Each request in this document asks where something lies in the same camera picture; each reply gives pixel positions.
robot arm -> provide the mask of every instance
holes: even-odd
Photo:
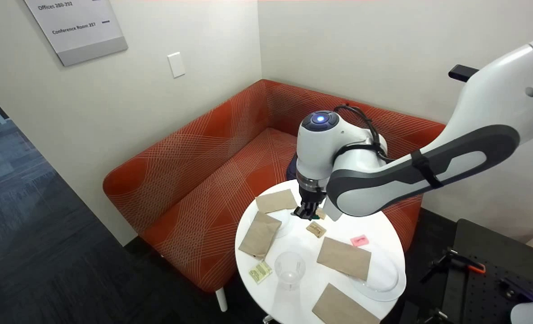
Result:
[[[307,115],[296,137],[302,203],[309,193],[325,193],[329,209],[366,216],[406,196],[489,169],[529,139],[533,41],[471,76],[442,133],[388,164],[363,148],[370,142],[368,130],[332,112]]]

white sign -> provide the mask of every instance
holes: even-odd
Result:
[[[107,0],[24,0],[64,67],[125,50]]]

wall outlet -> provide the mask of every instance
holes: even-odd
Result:
[[[172,72],[172,77],[181,77],[186,74],[186,68],[181,61],[181,54],[179,52],[170,52],[168,56],[168,65],[170,65],[170,72]]]

dark floor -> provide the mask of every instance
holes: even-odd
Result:
[[[406,257],[408,290],[383,322],[440,302],[444,277],[419,283],[451,241],[453,223],[422,212]],[[237,277],[228,311],[140,239],[125,248],[12,122],[0,124],[0,324],[260,324]]]

brown paper sheet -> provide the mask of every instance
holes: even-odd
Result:
[[[343,275],[365,281],[368,275],[370,252],[323,238],[316,263]]]
[[[343,295],[336,286],[327,284],[312,306],[312,313],[325,324],[377,324],[379,320]]]
[[[258,207],[260,212],[267,214],[282,209],[294,209],[296,202],[291,196],[291,191],[278,191],[278,193],[257,196],[255,205]]]
[[[237,248],[255,259],[264,259],[278,227],[278,220],[273,220],[264,212],[257,212]]]

